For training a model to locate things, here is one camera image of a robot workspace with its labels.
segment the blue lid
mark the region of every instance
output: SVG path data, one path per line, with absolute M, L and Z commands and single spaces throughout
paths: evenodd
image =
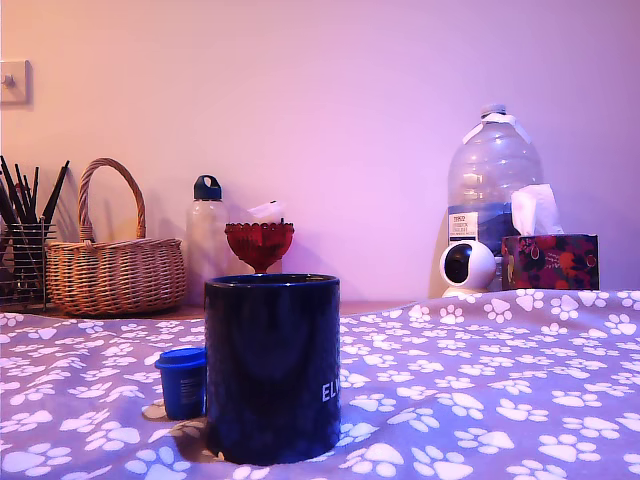
M 206 363 L 207 350 L 202 347 L 177 348 L 160 354 L 156 368 L 191 368 Z

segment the white security camera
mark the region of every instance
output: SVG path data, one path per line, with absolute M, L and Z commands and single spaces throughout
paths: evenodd
M 440 275 L 450 285 L 443 297 L 486 292 L 496 275 L 496 260 L 483 243 L 465 240 L 443 252 Z

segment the purple bedsheet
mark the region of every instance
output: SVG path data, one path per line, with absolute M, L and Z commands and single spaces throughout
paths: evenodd
M 4 313 L 1 477 L 638 478 L 639 320 L 640 292 L 533 290 L 342 318 L 340 442 L 265 468 L 164 414 L 153 363 L 202 320 Z

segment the basket handle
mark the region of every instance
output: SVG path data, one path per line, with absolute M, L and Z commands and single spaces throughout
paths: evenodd
M 80 197 L 78 198 L 78 221 L 80 223 L 80 241 L 81 242 L 94 242 L 93 238 L 93 225 L 89 219 L 89 182 L 93 173 L 100 167 L 107 166 L 114 168 L 124 177 L 129 184 L 131 190 L 133 190 L 133 196 L 136 199 L 136 206 L 138 208 L 138 228 L 136 232 L 136 238 L 145 238 L 147 233 L 147 223 L 145 220 L 144 199 L 142 198 L 142 192 L 140 187 L 121 163 L 115 161 L 112 158 L 98 158 L 91 162 L 89 166 L 82 173 L 82 179 L 80 181 Z

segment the tissue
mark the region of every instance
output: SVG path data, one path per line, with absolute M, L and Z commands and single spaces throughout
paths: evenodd
M 511 194 L 513 226 L 522 236 L 564 233 L 551 186 L 529 185 Z

